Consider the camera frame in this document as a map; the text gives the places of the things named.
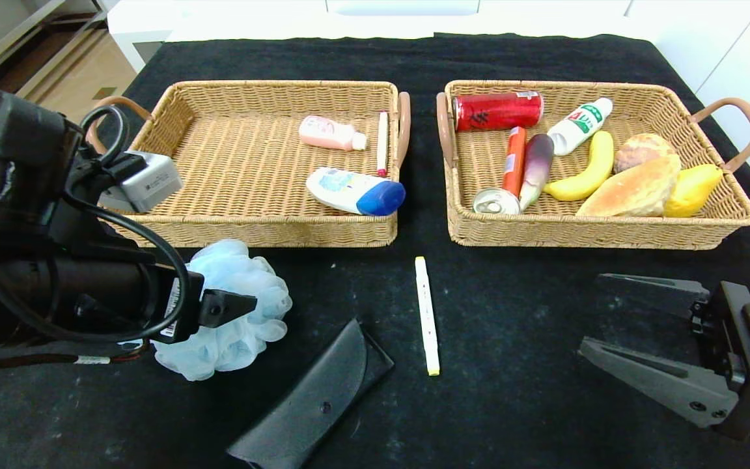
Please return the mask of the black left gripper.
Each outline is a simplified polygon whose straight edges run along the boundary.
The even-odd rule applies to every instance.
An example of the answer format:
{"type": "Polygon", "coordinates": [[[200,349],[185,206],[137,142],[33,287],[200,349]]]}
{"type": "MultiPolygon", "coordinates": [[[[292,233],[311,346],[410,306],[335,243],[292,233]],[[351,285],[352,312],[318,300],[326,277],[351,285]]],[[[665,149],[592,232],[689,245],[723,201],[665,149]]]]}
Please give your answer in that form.
{"type": "MultiPolygon", "coordinates": [[[[181,279],[166,264],[98,262],[74,276],[74,330],[108,341],[155,337],[176,341],[199,308],[200,274],[181,279]]],[[[258,299],[206,289],[199,326],[218,328],[256,309],[258,299]]]]}

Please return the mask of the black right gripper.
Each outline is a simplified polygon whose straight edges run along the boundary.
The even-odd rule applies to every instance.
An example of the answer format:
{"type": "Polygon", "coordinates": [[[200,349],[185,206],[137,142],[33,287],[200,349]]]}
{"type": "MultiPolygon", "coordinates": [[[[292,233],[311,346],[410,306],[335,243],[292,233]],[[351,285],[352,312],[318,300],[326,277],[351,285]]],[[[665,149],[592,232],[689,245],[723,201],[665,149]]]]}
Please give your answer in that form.
{"type": "Polygon", "coordinates": [[[723,281],[712,294],[696,280],[598,274],[605,290],[684,320],[706,306],[712,370],[584,337],[579,353],[671,412],[733,440],[750,437],[750,291],[723,281]]]}

